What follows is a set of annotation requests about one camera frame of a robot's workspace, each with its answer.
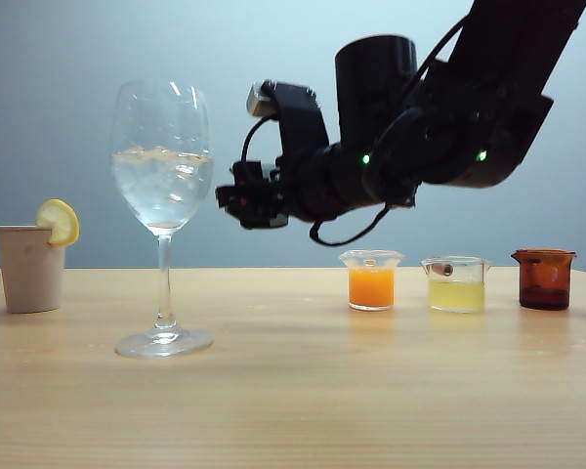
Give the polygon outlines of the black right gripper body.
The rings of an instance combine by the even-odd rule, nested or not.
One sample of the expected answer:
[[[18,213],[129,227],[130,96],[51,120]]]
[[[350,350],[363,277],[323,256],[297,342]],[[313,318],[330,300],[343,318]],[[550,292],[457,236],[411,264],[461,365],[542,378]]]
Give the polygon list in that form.
[[[331,150],[285,150],[276,159],[285,214],[309,223],[337,217],[340,206],[328,171]]]

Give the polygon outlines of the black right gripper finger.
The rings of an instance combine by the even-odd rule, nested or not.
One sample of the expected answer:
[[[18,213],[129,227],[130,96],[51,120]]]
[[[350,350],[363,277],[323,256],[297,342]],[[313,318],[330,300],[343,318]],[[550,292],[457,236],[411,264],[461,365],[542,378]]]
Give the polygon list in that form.
[[[288,214],[286,213],[286,198],[279,189],[271,189],[268,198],[268,228],[278,229],[286,227],[288,224]]]
[[[259,161],[236,161],[230,172],[233,184],[218,186],[215,195],[220,208],[247,230],[270,226],[269,184]]]

